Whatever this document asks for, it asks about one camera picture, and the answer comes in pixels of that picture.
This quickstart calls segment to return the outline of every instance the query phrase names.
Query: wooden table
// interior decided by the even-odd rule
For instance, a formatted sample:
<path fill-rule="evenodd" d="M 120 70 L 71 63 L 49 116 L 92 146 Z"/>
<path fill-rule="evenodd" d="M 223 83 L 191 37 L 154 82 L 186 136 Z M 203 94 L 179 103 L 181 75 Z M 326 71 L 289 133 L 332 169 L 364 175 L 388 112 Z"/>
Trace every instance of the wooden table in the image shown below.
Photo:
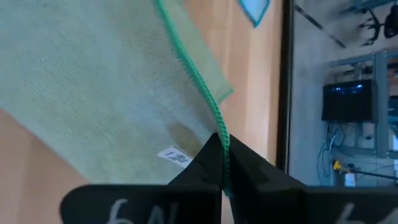
<path fill-rule="evenodd" d="M 275 161 L 282 1 L 253 29 L 235 0 L 185 0 L 235 93 L 221 109 L 233 135 Z M 60 223 L 58 206 L 87 181 L 0 111 L 0 223 Z M 233 223 L 224 201 L 223 223 Z"/>

